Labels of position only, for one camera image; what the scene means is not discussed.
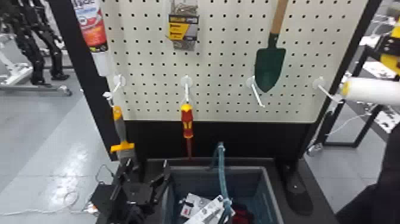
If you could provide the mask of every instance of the green trowel blade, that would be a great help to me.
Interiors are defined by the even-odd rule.
[[[263,92],[268,92],[278,81],[285,54],[284,48],[262,48],[257,51],[255,82]]]

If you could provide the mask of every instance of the blue rope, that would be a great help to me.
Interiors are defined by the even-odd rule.
[[[228,196],[228,190],[226,188],[226,179],[225,179],[225,158],[224,158],[225,147],[223,142],[219,142],[217,148],[214,151],[212,156],[210,168],[215,167],[215,163],[217,161],[217,154],[218,154],[218,178],[220,181],[220,188],[221,188],[221,195],[224,198],[224,212],[222,214],[221,219],[218,221],[218,224],[223,224],[224,220],[227,216],[231,217],[232,208],[231,202]]]

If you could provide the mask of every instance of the white pegboard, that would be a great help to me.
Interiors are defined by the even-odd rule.
[[[188,74],[195,120],[315,122],[325,95],[312,83],[332,84],[367,1],[289,1],[277,44],[287,50],[282,74],[260,92],[261,108],[246,80],[267,47],[276,0],[199,0],[199,41],[188,52],[165,36],[168,0],[102,0],[110,51],[127,79],[115,102],[126,120],[180,120]]]

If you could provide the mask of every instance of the pegboard hook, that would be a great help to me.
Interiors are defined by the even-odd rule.
[[[114,80],[115,88],[111,92],[103,93],[103,97],[106,98],[110,107],[114,106],[114,101],[113,101],[114,94],[117,92],[117,90],[120,87],[125,86],[125,84],[126,84],[126,79],[122,76],[122,74],[118,74],[118,75],[114,76],[113,80]]]
[[[263,104],[263,102],[261,102],[260,96],[258,95],[256,86],[255,86],[255,76],[251,76],[250,78],[247,79],[246,81],[246,86],[251,88],[253,90],[253,94],[255,95],[255,98],[257,100],[257,103],[260,107],[264,107],[265,105]]]
[[[180,84],[185,89],[185,98],[184,100],[189,103],[189,88],[193,85],[193,80],[188,75],[183,76],[180,79]]]
[[[321,90],[327,97],[329,97],[332,101],[338,103],[338,104],[343,104],[343,98],[340,97],[339,95],[331,95],[325,88],[325,80],[324,77],[320,76],[318,79],[314,80],[312,83],[312,88],[313,89],[319,89]]]

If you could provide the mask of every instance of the caulk tube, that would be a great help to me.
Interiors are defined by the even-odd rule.
[[[103,16],[98,0],[71,0],[83,38],[89,47],[100,76],[112,74]]]
[[[400,82],[363,77],[350,77],[341,93],[346,100],[400,105]]]

